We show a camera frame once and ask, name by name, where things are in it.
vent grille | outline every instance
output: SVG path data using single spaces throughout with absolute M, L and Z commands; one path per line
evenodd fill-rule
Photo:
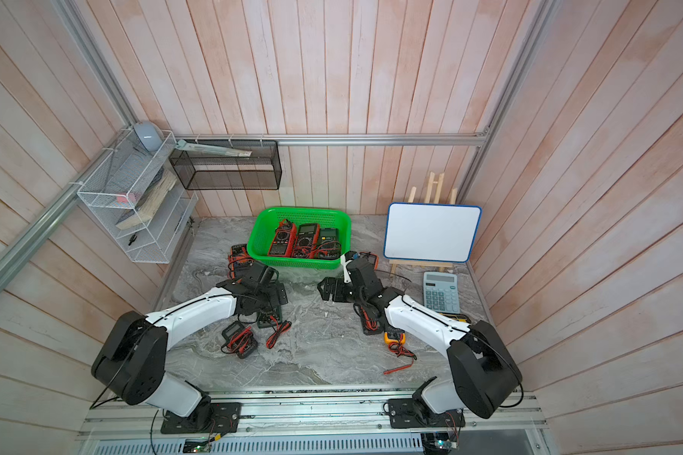
M 182 453 L 185 438 L 155 440 L 157 454 Z M 410 453 L 422 452 L 419 434 L 307 435 L 227 437 L 212 444 L 210 453 Z M 149 440 L 101 441 L 93 455 L 154 455 Z

wire mesh basket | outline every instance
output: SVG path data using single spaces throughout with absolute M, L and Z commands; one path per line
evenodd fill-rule
M 165 133 L 164 142 L 147 151 L 133 129 L 122 135 L 107 158 L 91 173 L 79 191 L 89 207 L 133 209 L 175 148 L 175 135 Z
M 208 146 L 247 150 L 249 157 L 174 150 L 170 163 L 186 189 L 278 189 L 281 160 L 275 141 L 191 140 Z
M 171 131 L 151 153 L 133 129 L 79 190 L 79 196 L 135 262 L 166 264 L 182 235 L 198 195 L 188 195 L 165 161 L 175 147 Z

whiteboard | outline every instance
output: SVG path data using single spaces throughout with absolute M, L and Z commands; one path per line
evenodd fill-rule
M 475 205 L 390 205 L 384 257 L 465 262 L 471 257 L 481 208 Z

blue whiteboard frame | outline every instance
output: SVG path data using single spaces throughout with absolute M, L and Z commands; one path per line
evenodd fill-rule
M 475 223 L 475 229 L 474 229 L 474 237 L 471 240 L 471 248 L 468 250 L 468 257 L 465 260 L 443 260 L 443 259 L 417 259 L 417 258 L 398 258 L 394 256 L 388 256 L 387 255 L 387 230 L 390 227 L 390 208 L 392 205 L 433 205 L 433 204 L 423 204 L 420 202 L 393 202 L 389 206 L 387 206 L 387 222 L 384 224 L 384 251 L 383 251 L 383 256 L 387 259 L 402 259 L 402 260 L 423 260 L 425 262 L 452 262 L 454 264 L 465 264 L 471 259 L 471 252 L 474 249 L 474 243 L 475 243 L 475 236 L 478 234 L 478 226 L 481 225 L 481 216 L 483 214 L 483 208 L 481 208 L 478 205 L 458 205 L 458 204 L 435 204 L 435 205 L 442 205 L 442 206 L 448 206 L 448 207 L 474 207 L 479 210 L 478 212 L 478 221 Z

white wire shelf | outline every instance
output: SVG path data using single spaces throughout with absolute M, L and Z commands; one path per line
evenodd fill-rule
M 173 252 L 177 243 L 182 237 L 184 226 L 192 214 L 192 210 L 197 204 L 197 193 L 191 197 L 181 197 L 174 205 L 170 216 L 164 222 L 159 235 L 154 242 L 150 242 L 141 248 L 135 248 L 127 252 L 127 255 L 134 262 L 153 262 L 156 264 L 167 264 L 172 259 Z
M 162 146 L 151 153 L 133 129 L 119 138 L 107 158 L 83 183 L 79 197 L 89 207 L 134 209 L 159 169 L 174 150 L 171 131 Z
M 133 128 L 127 129 L 79 190 L 82 201 L 135 262 L 168 263 L 198 199 L 196 193 L 186 194 L 164 164 L 176 144 L 171 131 L 164 134 L 162 145 L 151 153 Z

